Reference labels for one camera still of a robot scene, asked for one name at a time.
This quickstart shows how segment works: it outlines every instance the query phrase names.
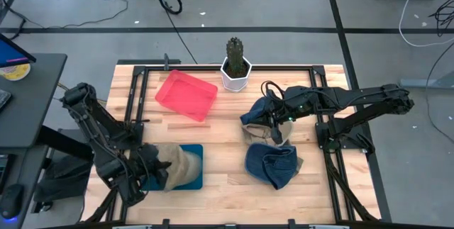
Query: beige cloth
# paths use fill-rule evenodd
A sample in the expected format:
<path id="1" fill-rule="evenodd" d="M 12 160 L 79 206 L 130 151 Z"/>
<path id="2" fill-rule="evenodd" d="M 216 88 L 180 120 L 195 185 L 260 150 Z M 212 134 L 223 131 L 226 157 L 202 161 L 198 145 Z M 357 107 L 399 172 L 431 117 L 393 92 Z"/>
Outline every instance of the beige cloth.
<path id="1" fill-rule="evenodd" d="M 200 157 L 192 152 L 185 152 L 177 144 L 156 145 L 159 150 L 157 158 L 161 162 L 171 162 L 166 171 L 169 174 L 164 191 L 194 181 L 201 171 Z"/>
<path id="2" fill-rule="evenodd" d="M 275 143 L 271 138 L 271 128 L 268 126 L 249 123 L 242 127 L 245 141 L 249 145 L 253 143 L 265 143 L 280 147 L 290 138 L 290 135 L 293 132 L 293 122 L 287 121 L 283 124 L 279 124 L 278 128 L 282 134 L 282 143 Z"/>

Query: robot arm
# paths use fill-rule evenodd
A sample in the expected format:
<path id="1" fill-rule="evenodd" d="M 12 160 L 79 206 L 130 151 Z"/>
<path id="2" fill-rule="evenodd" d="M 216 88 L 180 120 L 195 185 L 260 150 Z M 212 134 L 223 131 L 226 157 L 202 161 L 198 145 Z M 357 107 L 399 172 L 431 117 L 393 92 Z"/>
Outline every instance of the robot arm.
<path id="1" fill-rule="evenodd" d="M 295 121 L 310 115 L 327 115 L 342 111 L 349 106 L 367 105 L 346 118 L 334 118 L 328 122 L 329 135 L 337 138 L 348 133 L 362 123 L 383 114 L 405 114 L 414 105 L 408 97 L 407 90 L 395 84 L 359 90 L 345 90 L 340 87 L 304 87 L 291 86 L 285 91 L 273 82 L 265 82 L 267 104 L 261 116 L 251 120 L 251 123 L 266 125 L 272 129 L 272 139 L 276 143 L 282 141 L 278 124 L 285 121 Z M 282 98 L 276 96 L 269 85 L 275 86 Z"/>
<path id="2" fill-rule="evenodd" d="M 142 146 L 141 122 L 115 120 L 97 102 L 94 87 L 85 83 L 66 91 L 60 100 L 89 140 L 97 174 L 110 189 L 118 190 L 125 205 L 133 206 L 145 198 L 141 177 L 152 174 L 159 185 L 165 185 L 170 163 L 157 159 L 154 145 Z M 124 150 L 131 150 L 129 159 Z"/>

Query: concrete floor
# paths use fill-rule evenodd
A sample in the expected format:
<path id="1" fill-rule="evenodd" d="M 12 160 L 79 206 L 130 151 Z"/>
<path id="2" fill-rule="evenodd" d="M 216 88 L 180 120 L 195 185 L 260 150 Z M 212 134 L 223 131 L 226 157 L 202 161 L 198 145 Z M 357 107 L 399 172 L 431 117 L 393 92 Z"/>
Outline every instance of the concrete floor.
<path id="1" fill-rule="evenodd" d="M 118 18 L 91 28 L 171 27 L 157 0 L 129 0 L 129 9 Z M 445 0 L 415 0 L 404 17 L 405 28 L 435 28 L 427 16 Z M 396 28 L 402 0 L 337 0 L 344 28 Z M 184 10 L 173 16 L 177 27 L 294 26 L 335 28 L 329 0 L 183 0 Z M 44 26 L 81 23 L 115 14 L 122 1 L 15 0 L 13 8 Z M 10 13 L 1 27 L 16 27 Z M 28 28 L 36 27 L 28 23 Z M 344 64 L 337 34 L 326 33 L 183 33 L 182 37 L 199 63 L 220 62 L 225 43 L 238 36 L 245 56 L 252 63 Z M 447 40 L 435 34 L 407 35 L 417 44 Z M 401 78 L 426 78 L 445 45 L 412 48 L 395 34 L 348 34 L 347 41 L 360 87 L 396 83 Z M 174 33 L 77 33 L 23 34 L 16 42 L 29 52 L 62 52 L 68 61 L 61 82 L 74 86 L 87 82 L 106 99 L 116 61 L 159 59 L 166 52 L 182 63 L 192 63 Z M 454 50 L 445 55 L 433 73 L 439 77 L 454 70 Z M 372 138 L 384 182 L 392 220 L 395 223 L 454 226 L 454 143 L 445 139 L 428 121 L 424 92 L 411 90 L 416 105 L 405 116 L 383 116 L 371 121 Z M 449 91 L 431 91 L 431 113 L 437 125 L 452 132 L 454 96 Z M 45 124 L 52 128 L 77 128 L 67 112 L 52 103 Z M 27 225 L 74 223 L 80 199 L 59 204 L 44 216 L 29 216 Z"/>

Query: wooden table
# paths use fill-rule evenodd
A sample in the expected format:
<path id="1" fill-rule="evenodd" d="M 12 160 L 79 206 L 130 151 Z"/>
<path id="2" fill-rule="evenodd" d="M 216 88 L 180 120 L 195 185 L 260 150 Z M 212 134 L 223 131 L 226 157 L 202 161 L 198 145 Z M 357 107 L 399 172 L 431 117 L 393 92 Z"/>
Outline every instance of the wooden table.
<path id="1" fill-rule="evenodd" d="M 324 65 L 329 86 L 348 88 L 342 65 Z M 117 65 L 113 75 L 108 111 L 123 120 L 134 65 Z M 128 209 L 127 223 L 161 224 L 286 224 L 289 218 L 297 223 L 333 223 L 333 208 L 322 151 L 317 145 L 315 116 L 300 118 L 294 123 L 290 140 L 298 156 L 304 159 L 299 174 L 278 191 L 246 173 L 244 159 L 248 146 L 243 142 L 239 116 L 248 112 L 262 96 L 260 85 L 272 80 L 283 89 L 288 86 L 311 86 L 309 75 L 301 71 L 252 71 L 247 87 L 231 93 L 222 86 L 219 71 L 186 72 L 215 84 L 218 96 L 202 123 L 162 107 L 155 100 L 157 91 L 169 72 L 151 72 L 143 111 L 144 141 L 154 144 L 200 143 L 204 146 L 204 187 L 197 191 L 151 191 L 145 200 Z M 132 115 L 135 116 L 141 79 L 138 81 Z M 353 113 L 348 108 L 336 114 Z M 350 188 L 372 215 L 380 217 L 369 166 L 359 150 L 342 150 Z M 108 189 L 93 170 L 85 198 L 84 218 L 88 218 L 102 202 Z M 338 195 L 343 218 L 346 219 L 342 191 Z M 119 217 L 119 205 L 114 218 Z"/>

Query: cactus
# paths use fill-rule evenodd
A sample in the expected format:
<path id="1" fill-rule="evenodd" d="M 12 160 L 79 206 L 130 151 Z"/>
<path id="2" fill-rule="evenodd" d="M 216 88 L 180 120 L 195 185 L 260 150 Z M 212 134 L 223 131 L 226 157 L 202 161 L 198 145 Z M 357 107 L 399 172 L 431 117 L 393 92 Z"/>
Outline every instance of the cactus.
<path id="1" fill-rule="evenodd" d="M 227 73 L 231 78 L 245 77 L 248 69 L 243 61 L 243 43 L 237 37 L 227 42 Z"/>

